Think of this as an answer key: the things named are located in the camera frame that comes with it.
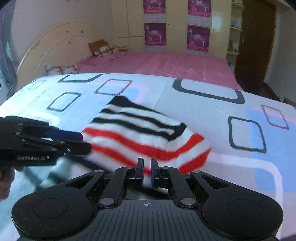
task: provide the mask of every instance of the striped cloth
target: striped cloth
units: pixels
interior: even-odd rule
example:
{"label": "striped cloth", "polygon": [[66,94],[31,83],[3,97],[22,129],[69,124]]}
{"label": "striped cloth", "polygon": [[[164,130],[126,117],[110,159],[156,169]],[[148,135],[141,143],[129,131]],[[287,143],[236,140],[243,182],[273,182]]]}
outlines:
{"label": "striped cloth", "polygon": [[144,173],[150,175],[150,160],[159,166],[177,167],[182,173],[204,165],[210,144],[184,123],[162,113],[114,97],[82,132],[91,143],[94,162],[103,162],[111,170],[135,166],[144,159]]}

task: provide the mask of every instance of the pink bed sheet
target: pink bed sheet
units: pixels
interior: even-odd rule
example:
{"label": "pink bed sheet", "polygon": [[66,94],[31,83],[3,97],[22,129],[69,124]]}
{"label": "pink bed sheet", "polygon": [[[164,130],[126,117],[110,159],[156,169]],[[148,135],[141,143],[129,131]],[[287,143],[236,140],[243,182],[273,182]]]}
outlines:
{"label": "pink bed sheet", "polygon": [[187,53],[117,52],[104,57],[92,56],[77,64],[81,73],[148,74],[190,79],[242,90],[226,59]]}

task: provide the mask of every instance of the poster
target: poster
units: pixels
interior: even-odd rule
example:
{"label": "poster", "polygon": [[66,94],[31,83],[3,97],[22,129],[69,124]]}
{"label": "poster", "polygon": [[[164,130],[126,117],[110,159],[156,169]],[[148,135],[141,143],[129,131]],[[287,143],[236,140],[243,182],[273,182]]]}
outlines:
{"label": "poster", "polygon": [[210,28],[188,25],[187,49],[208,52],[210,40]]}
{"label": "poster", "polygon": [[188,0],[188,15],[210,18],[212,0]]}
{"label": "poster", "polygon": [[165,46],[165,23],[145,23],[145,45]]}
{"label": "poster", "polygon": [[144,13],[165,13],[165,0],[144,0]]}

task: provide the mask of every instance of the headboard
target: headboard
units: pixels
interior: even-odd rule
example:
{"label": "headboard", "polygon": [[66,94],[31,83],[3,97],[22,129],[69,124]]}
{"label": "headboard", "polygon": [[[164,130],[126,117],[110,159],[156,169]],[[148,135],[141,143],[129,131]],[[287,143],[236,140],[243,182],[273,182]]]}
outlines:
{"label": "headboard", "polygon": [[41,35],[26,52],[17,69],[15,91],[45,76],[46,65],[73,65],[91,56],[88,43],[104,39],[94,26],[80,22],[63,23]]}

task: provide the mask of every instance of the gray curtain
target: gray curtain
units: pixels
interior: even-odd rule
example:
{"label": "gray curtain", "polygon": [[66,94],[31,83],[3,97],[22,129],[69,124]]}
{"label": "gray curtain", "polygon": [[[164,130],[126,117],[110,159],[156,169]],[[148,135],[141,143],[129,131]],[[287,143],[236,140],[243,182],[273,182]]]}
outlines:
{"label": "gray curtain", "polygon": [[15,0],[11,0],[0,10],[0,68],[2,77],[4,78],[5,84],[9,90],[7,98],[13,95],[14,86],[16,83],[16,73],[14,69],[16,63],[14,63],[14,61],[10,59],[6,52],[7,42],[9,42],[10,51],[13,54],[13,46],[11,41],[11,24],[14,8]]}

